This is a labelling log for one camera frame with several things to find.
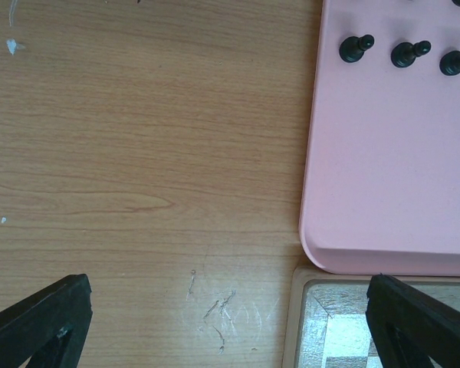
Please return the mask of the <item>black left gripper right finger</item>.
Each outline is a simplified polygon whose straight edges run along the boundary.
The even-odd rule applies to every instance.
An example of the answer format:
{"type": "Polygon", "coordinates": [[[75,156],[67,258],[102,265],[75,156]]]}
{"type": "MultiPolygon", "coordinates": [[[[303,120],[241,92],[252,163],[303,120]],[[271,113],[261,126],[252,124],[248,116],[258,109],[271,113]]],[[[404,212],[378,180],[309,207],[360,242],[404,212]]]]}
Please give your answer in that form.
{"type": "Polygon", "coordinates": [[[371,277],[366,322],[384,367],[460,367],[460,312],[386,274],[371,277]]]}

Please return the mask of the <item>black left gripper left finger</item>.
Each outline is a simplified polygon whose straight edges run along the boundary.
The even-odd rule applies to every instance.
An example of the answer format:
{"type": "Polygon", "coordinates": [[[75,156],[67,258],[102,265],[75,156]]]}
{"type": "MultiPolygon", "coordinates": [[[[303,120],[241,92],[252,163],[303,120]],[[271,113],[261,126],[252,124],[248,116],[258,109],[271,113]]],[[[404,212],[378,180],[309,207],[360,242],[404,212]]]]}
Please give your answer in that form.
{"type": "Polygon", "coordinates": [[[76,367],[93,315],[86,274],[71,274],[0,312],[0,367],[76,367]]]}

